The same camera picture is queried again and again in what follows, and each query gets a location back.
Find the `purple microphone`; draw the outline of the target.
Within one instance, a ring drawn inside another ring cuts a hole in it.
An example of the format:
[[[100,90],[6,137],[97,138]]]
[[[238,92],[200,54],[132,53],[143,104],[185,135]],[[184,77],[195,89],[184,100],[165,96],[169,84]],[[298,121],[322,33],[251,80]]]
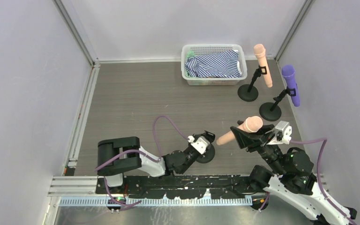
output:
[[[285,65],[282,67],[282,77],[284,78],[292,103],[295,107],[300,106],[300,95],[298,91],[297,82],[295,79],[295,69],[292,65]]]

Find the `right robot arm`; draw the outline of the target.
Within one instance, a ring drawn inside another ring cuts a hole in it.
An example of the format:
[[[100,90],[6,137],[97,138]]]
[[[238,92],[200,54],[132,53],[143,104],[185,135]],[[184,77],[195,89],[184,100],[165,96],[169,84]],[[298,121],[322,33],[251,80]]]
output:
[[[323,188],[320,177],[313,173],[314,163],[301,148],[289,148],[283,153],[280,144],[291,142],[292,127],[280,121],[276,126],[263,126],[256,133],[238,127],[231,132],[240,149],[257,152],[267,163],[255,165],[250,186],[281,198],[304,214],[315,225],[351,225],[357,215],[354,208],[338,203]]]

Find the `black stand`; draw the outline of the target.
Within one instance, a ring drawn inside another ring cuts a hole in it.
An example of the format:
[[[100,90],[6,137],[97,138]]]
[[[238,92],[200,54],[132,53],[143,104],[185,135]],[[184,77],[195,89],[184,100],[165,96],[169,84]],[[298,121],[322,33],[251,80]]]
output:
[[[277,121],[278,119],[280,119],[280,117],[282,116],[282,111],[278,104],[283,100],[286,95],[289,95],[291,97],[296,96],[296,89],[286,88],[282,90],[282,92],[277,97],[273,98],[274,103],[263,103],[259,108],[260,116],[268,121]]]
[[[196,161],[201,164],[206,164],[212,161],[215,156],[215,148],[213,146],[213,142],[216,136],[215,134],[206,130],[204,131],[202,136],[207,139],[209,145],[207,146],[205,153],[199,156]]]
[[[257,68],[253,74],[252,80],[250,84],[243,84],[238,88],[238,96],[241,100],[246,102],[252,102],[255,101],[258,98],[259,92],[257,88],[254,86],[254,83],[256,82],[257,78],[266,75],[266,67]]]

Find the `black stand front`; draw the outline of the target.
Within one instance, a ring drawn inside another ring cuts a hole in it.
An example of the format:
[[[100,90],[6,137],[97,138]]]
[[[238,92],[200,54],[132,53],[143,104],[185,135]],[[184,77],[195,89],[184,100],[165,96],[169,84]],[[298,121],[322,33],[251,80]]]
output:
[[[257,68],[253,74],[252,80],[250,84],[243,84],[238,88],[238,96],[241,100],[246,102],[252,102],[255,101],[258,98],[259,92],[257,88],[254,86],[254,83],[256,82],[257,78],[266,75],[266,67]]]

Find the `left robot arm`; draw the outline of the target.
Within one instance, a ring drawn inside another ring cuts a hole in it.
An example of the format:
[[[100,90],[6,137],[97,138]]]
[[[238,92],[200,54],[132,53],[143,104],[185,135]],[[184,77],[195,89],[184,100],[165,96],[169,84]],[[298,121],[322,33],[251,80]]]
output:
[[[194,162],[208,163],[211,143],[202,135],[188,137],[185,150],[157,157],[140,145],[138,137],[124,137],[100,141],[97,145],[98,176],[105,177],[108,187],[123,185],[123,175],[132,170],[141,170],[149,176],[184,174]]]

